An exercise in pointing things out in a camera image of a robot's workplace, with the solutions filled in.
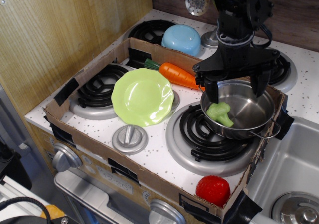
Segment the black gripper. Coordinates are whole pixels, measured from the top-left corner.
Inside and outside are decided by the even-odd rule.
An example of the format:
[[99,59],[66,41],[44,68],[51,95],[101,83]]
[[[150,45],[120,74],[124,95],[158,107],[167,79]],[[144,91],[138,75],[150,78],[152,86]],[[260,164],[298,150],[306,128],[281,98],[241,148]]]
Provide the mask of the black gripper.
[[205,87],[208,99],[219,103],[218,82],[250,76],[250,84],[256,97],[261,96],[276,66],[280,52],[275,49],[258,49],[251,45],[219,45],[210,57],[193,66],[196,84]]

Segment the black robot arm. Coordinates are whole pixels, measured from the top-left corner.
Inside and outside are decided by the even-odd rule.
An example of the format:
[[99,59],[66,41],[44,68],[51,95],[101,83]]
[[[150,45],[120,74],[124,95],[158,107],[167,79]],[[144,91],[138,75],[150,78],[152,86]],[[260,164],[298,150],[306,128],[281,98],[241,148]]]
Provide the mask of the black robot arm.
[[[268,49],[272,34],[264,22],[272,16],[268,0],[213,0],[218,11],[218,48],[209,58],[193,66],[195,80],[205,87],[209,100],[218,102],[218,82],[250,77],[253,93],[259,97],[267,87],[280,53]],[[269,41],[254,45],[255,32],[262,30]]]

